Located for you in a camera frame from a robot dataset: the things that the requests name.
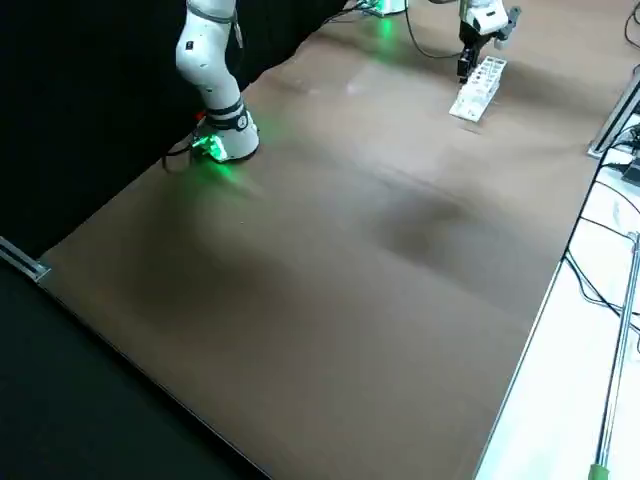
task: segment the cable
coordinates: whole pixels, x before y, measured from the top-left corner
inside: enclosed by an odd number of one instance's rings
[[[621,137],[624,136],[626,133],[631,133],[632,138],[629,140],[621,140]],[[607,155],[609,154],[609,152],[616,148],[616,147],[630,147],[632,150],[636,150],[638,148],[640,148],[640,124],[634,124],[634,125],[630,125],[622,130],[620,130],[618,132],[618,134],[614,137],[614,139],[611,141],[611,145],[609,147],[607,147],[607,149],[605,150],[604,154],[602,155],[602,160],[600,163],[600,166],[598,167],[598,169],[596,170],[595,175],[598,175],[598,172],[600,172],[600,170],[604,169],[604,168],[611,168],[613,170],[616,170],[620,173],[625,173],[627,168],[629,168],[629,166],[631,165],[631,162],[629,163],[604,163],[604,161],[607,158]]]
[[[595,182],[593,182],[593,183],[597,183],[598,185],[602,185],[603,187],[605,187],[605,188],[607,188],[607,189],[611,190],[612,192],[614,192],[615,194],[617,194],[617,195],[618,195],[619,197],[621,197],[625,202],[627,202],[627,203],[631,206],[631,208],[633,208],[633,209],[636,211],[636,213],[637,213],[638,215],[640,215],[640,209],[638,209],[638,207],[636,207],[636,206],[634,205],[634,203],[633,203],[631,200],[629,200],[629,197],[627,197],[626,195],[622,194],[619,190],[616,190],[616,189],[615,189],[615,188],[613,188],[612,186],[607,185],[606,183],[603,183],[603,182],[601,182],[600,180],[596,180],[596,181],[595,181]]]
[[[615,233],[616,235],[624,238],[625,240],[629,240],[630,242],[633,241],[630,237],[626,236],[624,233],[619,232],[614,228],[608,227],[603,223],[596,222],[595,220],[591,220],[590,218],[586,218],[586,217],[582,217],[582,216],[580,217],[580,220],[584,220],[585,222],[589,222],[589,223],[591,223],[593,225],[596,225],[598,227],[604,228],[605,230],[609,230],[611,233]]]
[[[639,9],[640,9],[640,2],[637,2],[633,6],[631,13],[629,14],[626,22],[624,23],[624,39],[627,41],[627,43],[629,43],[630,45],[634,46],[637,49],[640,49],[640,44],[632,40],[631,37],[629,36],[629,24],[631,23],[631,20],[633,20],[636,25],[640,25],[640,19],[638,18]]]
[[[187,152],[189,152],[189,156],[191,156],[194,135],[195,135],[195,130],[191,133],[191,138],[189,139],[189,143],[187,143],[185,147],[179,148],[178,150],[174,150],[173,152],[169,151],[162,156],[160,164],[162,165],[162,169],[165,172],[175,173],[173,170],[171,170],[171,168],[169,168],[169,161],[167,157],[177,157]]]
[[[409,16],[409,0],[404,0],[404,6],[405,6],[404,16],[407,21],[407,29],[409,30],[409,36],[411,37],[411,41],[413,42],[413,45],[422,55],[424,55],[427,58],[431,58],[432,60],[446,60],[448,58],[455,58],[460,56],[459,53],[451,53],[448,55],[435,55],[433,53],[429,53],[423,50],[420,44],[418,43],[418,40],[416,40],[416,36],[413,33],[413,27],[411,26],[411,17]]]
[[[339,19],[336,18],[334,20],[331,20],[331,22],[329,22],[329,23],[356,23],[356,22],[360,22],[361,20],[364,20],[368,16],[369,16],[369,13],[363,11],[362,14],[359,17],[354,18],[352,20],[339,20]]]
[[[582,271],[582,269],[580,268],[580,266],[578,265],[578,263],[576,262],[575,258],[573,257],[573,255],[569,250],[567,250],[567,254],[563,258],[563,260],[567,263],[567,265],[575,275],[576,279],[578,280],[578,285],[579,285],[579,289],[582,297],[585,300],[589,301],[590,303],[607,307],[616,317],[620,318],[620,311],[622,310],[622,307],[610,303],[602,296],[600,291],[593,285],[593,283],[591,283],[589,278]],[[587,295],[587,292],[585,292],[585,289],[584,289],[583,281],[586,282],[589,288],[598,296],[598,298],[600,299],[599,301]],[[633,312],[633,315],[638,316],[639,314],[636,312]],[[631,329],[640,336],[640,328],[638,326],[632,323]],[[636,344],[636,350],[638,353],[640,353],[640,337],[638,339],[638,343]]]
[[[327,18],[323,22],[323,25],[327,24],[327,23],[352,23],[355,20],[337,21],[336,19],[338,19],[340,17],[343,17],[345,15],[348,15],[349,13],[353,13],[353,12],[362,12],[363,14],[367,14],[368,13],[367,10],[370,9],[370,8],[374,8],[376,5],[378,5],[378,1],[379,0],[376,0],[376,1],[359,0],[352,7],[343,8],[342,10],[340,10],[335,15],[332,15],[329,18]]]

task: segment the white table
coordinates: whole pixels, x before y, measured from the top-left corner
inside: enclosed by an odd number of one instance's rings
[[[612,150],[604,163],[628,163]],[[597,179],[640,208],[640,188],[603,169]],[[622,233],[640,231],[640,215],[614,192],[594,185],[583,216]],[[621,305],[631,242],[580,220],[569,249],[610,302]],[[558,266],[546,301],[487,444],[476,480],[586,480],[594,462],[619,319],[584,300],[566,263]],[[640,310],[636,298],[635,310]],[[635,319],[640,326],[640,318]],[[609,470],[613,480],[637,480],[640,446],[640,354],[631,332],[622,375]]]

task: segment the black backdrop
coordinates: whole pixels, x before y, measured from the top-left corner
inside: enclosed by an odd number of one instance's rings
[[[238,0],[241,87],[295,53],[345,0]],[[0,235],[39,256],[193,127],[174,67],[183,0],[0,6]],[[229,64],[239,59],[231,45]]]

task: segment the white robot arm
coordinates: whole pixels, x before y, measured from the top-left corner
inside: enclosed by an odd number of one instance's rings
[[[520,7],[507,12],[502,0],[460,0],[460,33],[464,47],[458,59],[458,77],[466,83],[478,65],[480,51],[494,40],[501,49],[506,46],[520,16]]]
[[[207,107],[193,145],[218,162],[248,158],[258,149],[258,129],[225,60],[232,29],[242,47],[236,0],[186,3],[186,21],[176,45],[176,65],[182,76],[198,88]]]

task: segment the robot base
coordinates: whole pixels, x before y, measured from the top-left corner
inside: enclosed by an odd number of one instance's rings
[[[369,7],[365,7],[367,12],[377,17],[395,15],[406,10],[406,0],[369,0]]]
[[[242,131],[216,130],[206,121],[198,127],[192,147],[196,156],[206,156],[218,163],[247,160],[260,146],[258,127],[247,112],[249,125]]]

